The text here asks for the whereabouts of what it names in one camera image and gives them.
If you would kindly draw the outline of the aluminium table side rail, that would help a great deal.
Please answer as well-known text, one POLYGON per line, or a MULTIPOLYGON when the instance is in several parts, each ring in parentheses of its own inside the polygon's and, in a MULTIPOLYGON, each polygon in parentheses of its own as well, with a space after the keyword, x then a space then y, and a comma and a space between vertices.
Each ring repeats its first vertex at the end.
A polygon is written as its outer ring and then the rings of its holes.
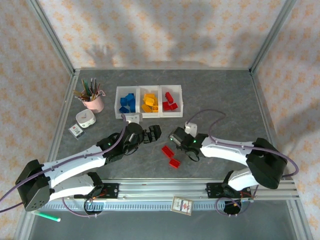
MULTIPOLYGON (((261 90, 259 90, 258 88, 259 82, 257 79, 255 79, 255 76, 252 72, 250 72, 250 78, 257 98, 258 106, 262 115, 262 120, 266 130, 267 139, 279 150, 280 148, 277 146, 274 139, 275 131, 269 126, 267 121, 269 111, 263 106, 265 99, 261 90)), ((297 240, 314 240, 299 194, 296 193, 295 195, 290 196, 289 199, 285 200, 285 202, 286 208, 289 212, 290 222, 292 224, 291 230, 294 231, 294 237, 297 240)))
MULTIPOLYGON (((55 129, 55 133, 51 141, 51 146, 48 151, 48 156, 46 159, 47 162, 52 162, 57 157, 60 142, 64 132, 64 127, 65 127, 70 106, 72 103, 73 91, 76 88, 78 78, 79 78, 79 71, 76 71, 71 75, 69 79, 69 83, 67 85, 65 95, 62 101, 62 105, 60 108, 59 118, 58 118, 57 126, 55 129)), ((36 216, 33 215, 31 212, 27 212, 25 210, 21 212, 21 216, 17 225, 17 229, 15 231, 13 240, 29 239, 35 217, 36 216)))

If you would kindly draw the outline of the small battery box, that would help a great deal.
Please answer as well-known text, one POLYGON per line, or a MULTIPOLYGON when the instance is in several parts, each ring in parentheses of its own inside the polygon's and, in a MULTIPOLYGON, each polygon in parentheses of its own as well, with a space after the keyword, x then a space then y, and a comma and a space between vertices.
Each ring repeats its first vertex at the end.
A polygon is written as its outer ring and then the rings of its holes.
POLYGON ((80 137, 82 137, 85 134, 84 130, 77 123, 75 123, 71 127, 69 127, 68 131, 76 139, 79 139, 80 137))

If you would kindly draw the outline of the white plastic bin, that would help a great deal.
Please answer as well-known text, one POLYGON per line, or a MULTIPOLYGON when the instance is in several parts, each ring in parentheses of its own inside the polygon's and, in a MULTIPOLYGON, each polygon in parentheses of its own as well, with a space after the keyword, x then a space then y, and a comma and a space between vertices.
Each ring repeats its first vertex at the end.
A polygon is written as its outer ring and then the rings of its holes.
POLYGON ((140 113, 140 87, 139 86, 117 86, 116 87, 116 94, 115 94, 115 102, 114 102, 114 112, 115 118, 121 119, 120 108, 121 105, 121 98, 125 98, 128 94, 133 94, 134 96, 134 107, 135 113, 140 113))
POLYGON ((142 113, 143 118, 159 118, 160 117, 160 106, 161 106, 161 94, 159 85, 140 85, 139 86, 139 111, 142 113), (158 112, 144 112, 141 106, 144 103, 144 94, 155 94, 158 100, 158 112))
POLYGON ((161 118, 182 118, 183 110, 184 110, 184 102, 182 95, 182 86, 181 85, 160 85, 160 93, 161 93, 161 107, 160 107, 160 117, 161 118), (163 102, 167 102, 165 97, 165 93, 170 92, 172 95, 174 102, 178 105, 178 108, 175 110, 163 110, 163 102))

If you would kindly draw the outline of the playing card box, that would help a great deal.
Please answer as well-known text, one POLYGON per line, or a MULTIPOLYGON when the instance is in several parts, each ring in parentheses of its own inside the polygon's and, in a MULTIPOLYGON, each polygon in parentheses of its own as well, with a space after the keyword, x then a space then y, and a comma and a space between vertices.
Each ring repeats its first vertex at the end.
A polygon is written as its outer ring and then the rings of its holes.
POLYGON ((175 213, 184 214, 187 216, 192 215, 194 202, 192 200, 174 196, 172 199, 172 204, 170 210, 175 213))

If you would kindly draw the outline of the aluminium mounting rail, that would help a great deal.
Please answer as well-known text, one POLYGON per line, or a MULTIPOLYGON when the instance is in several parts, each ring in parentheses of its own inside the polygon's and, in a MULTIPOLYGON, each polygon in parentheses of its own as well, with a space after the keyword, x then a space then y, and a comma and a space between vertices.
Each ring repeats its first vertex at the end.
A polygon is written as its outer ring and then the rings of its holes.
MULTIPOLYGON (((104 179, 104 183, 119 184, 118 199, 121 201, 168 201, 173 197, 207 201, 207 183, 221 183, 214 178, 115 178, 104 179)), ((293 180, 282 180, 277 189, 259 186, 249 188, 258 201, 299 200, 293 180)))

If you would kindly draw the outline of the aluminium table back rail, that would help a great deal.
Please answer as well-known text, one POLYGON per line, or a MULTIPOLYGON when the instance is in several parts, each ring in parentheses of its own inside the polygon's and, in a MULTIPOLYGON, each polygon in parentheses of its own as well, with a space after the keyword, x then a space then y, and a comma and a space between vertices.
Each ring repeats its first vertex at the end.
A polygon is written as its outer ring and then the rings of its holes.
POLYGON ((108 70, 212 70, 212 71, 250 71, 248 67, 81 67, 75 68, 74 72, 80 71, 108 71, 108 70))

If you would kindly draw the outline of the small white clock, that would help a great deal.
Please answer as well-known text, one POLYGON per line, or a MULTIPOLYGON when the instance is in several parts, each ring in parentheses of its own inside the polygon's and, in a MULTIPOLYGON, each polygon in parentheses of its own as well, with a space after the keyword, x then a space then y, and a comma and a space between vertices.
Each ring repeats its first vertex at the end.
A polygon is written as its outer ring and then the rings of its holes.
POLYGON ((83 129, 96 123, 96 116, 90 109, 85 109, 77 113, 75 119, 78 125, 83 129))

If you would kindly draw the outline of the aluminium frame post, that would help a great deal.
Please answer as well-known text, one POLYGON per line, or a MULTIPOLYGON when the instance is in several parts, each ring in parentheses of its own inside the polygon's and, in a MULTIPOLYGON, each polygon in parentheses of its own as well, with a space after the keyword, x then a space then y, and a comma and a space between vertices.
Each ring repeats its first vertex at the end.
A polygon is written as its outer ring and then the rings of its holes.
POLYGON ((285 0, 283 7, 281 8, 279 14, 277 15, 270 31, 268 32, 260 50, 257 53, 251 67, 248 69, 251 76, 255 74, 258 70, 260 63, 263 61, 264 57, 268 53, 270 47, 272 46, 276 36, 280 32, 284 22, 286 21, 288 15, 292 11, 297 0, 285 0))
POLYGON ((34 13, 35 17, 38 19, 41 28, 48 37, 63 66, 65 67, 67 72, 73 76, 75 73, 75 68, 40 2, 38 0, 26 0, 26 3, 28 4, 30 10, 34 13))

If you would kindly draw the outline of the pink pencil cup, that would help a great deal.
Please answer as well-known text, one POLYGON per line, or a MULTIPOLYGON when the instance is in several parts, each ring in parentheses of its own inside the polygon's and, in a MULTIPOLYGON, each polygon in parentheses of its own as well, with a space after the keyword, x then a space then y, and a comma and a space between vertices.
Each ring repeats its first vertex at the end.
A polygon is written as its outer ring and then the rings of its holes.
POLYGON ((99 90, 97 97, 93 101, 82 101, 82 104, 94 114, 100 113, 104 109, 103 97, 105 96, 105 92, 99 90))

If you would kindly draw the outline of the green and white marker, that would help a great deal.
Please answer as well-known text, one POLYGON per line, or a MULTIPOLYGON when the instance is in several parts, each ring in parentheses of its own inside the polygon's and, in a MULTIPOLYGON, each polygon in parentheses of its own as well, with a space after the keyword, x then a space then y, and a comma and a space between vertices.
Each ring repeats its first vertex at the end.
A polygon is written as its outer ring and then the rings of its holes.
POLYGON ((48 213, 44 213, 44 212, 40 212, 40 211, 33 211, 32 212, 34 215, 38 216, 38 217, 42 217, 42 218, 45 218, 45 219, 48 219, 48 220, 51 220, 51 221, 55 221, 55 222, 60 222, 61 221, 61 218, 58 217, 58 216, 54 216, 54 215, 51 215, 51 214, 48 214, 48 213))

